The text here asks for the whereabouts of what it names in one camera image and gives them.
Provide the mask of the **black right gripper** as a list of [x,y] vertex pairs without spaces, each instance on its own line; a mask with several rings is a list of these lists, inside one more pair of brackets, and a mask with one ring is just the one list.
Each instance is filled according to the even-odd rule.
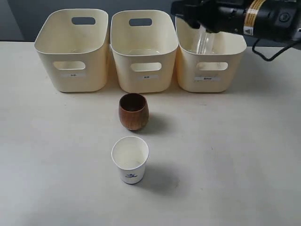
[[175,0],[171,14],[191,28],[206,28],[208,32],[243,33],[250,0]]

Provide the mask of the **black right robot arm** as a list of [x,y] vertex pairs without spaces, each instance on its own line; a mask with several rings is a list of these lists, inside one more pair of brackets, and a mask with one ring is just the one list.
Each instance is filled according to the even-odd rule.
[[191,28],[227,32],[301,48],[299,0],[176,0],[171,14]]

